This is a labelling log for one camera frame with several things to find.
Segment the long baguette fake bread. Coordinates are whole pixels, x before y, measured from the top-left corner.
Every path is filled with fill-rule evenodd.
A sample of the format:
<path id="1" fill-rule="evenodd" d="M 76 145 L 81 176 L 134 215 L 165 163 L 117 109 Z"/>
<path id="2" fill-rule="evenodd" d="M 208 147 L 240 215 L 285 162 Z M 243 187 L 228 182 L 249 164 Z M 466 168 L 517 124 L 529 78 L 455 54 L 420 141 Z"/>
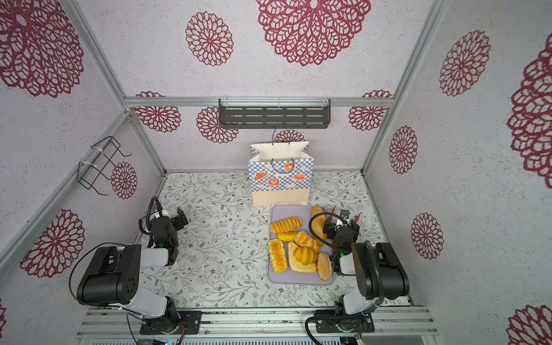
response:
<path id="1" fill-rule="evenodd" d="M 316 214 L 320 214 L 324 212 L 322 207 L 320 206 L 314 206 L 310 211 L 310 217 L 314 217 Z M 322 215 L 317 217 L 312 224 L 312 230 L 314 233 L 317 234 L 318 237 L 322 238 L 322 240 L 327 240 L 327 235 L 323 232 L 323 226 L 326 221 L 326 215 Z"/>

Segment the round pumpkin fake bun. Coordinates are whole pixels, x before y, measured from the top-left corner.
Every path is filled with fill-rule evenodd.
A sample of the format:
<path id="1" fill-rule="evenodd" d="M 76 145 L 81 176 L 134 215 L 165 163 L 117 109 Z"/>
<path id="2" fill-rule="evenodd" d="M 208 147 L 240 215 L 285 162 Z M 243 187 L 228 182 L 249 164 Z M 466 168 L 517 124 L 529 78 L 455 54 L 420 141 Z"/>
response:
<path id="1" fill-rule="evenodd" d="M 293 257 L 303 265 L 311 265 L 316 262 L 318 253 L 310 247 L 298 247 L 293 251 Z"/>

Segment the blue checkered paper bag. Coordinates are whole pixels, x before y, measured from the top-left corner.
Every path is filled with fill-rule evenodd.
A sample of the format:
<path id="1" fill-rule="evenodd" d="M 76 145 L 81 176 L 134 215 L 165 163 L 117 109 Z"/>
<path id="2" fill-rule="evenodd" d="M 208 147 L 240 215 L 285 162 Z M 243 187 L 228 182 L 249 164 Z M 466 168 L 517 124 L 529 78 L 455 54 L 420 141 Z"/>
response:
<path id="1" fill-rule="evenodd" d="M 247 163 L 252 202 L 256 206 L 306 204 L 310 198 L 314 158 L 310 142 L 295 129 L 274 131 L 269 143 L 250 146 Z"/>

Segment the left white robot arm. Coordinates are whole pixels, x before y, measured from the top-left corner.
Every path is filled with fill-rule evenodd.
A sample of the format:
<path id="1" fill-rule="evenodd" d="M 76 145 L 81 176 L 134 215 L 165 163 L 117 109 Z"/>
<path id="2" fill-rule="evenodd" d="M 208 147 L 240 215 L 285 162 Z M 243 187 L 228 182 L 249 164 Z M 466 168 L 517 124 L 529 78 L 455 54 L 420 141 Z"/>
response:
<path id="1" fill-rule="evenodd" d="M 171 217 L 156 209 L 149 213 L 146 227 L 151 241 L 119 247 L 99 247 L 73 296 L 87 306 L 120 308 L 138 317 L 142 334 L 174 334 L 185 329 L 175 301 L 148 290 L 139 282 L 140 270 L 172 266 L 179 253 L 177 231 L 188 224 L 182 208 Z"/>

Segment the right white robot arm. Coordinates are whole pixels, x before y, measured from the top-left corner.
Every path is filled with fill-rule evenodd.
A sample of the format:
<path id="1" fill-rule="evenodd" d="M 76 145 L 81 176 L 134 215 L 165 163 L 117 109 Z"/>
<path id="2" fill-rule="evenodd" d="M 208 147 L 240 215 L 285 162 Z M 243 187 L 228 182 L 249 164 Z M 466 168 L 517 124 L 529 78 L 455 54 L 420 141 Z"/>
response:
<path id="1" fill-rule="evenodd" d="M 334 304 L 337 316 L 367 315 L 386 300 L 407 296 L 410 290 L 408 276 L 392 245 L 360 241 L 359 225 L 349 216 L 349 211 L 343 210 L 339 215 L 329 214 L 323 223 L 333 272 L 356 279 L 357 287 Z"/>

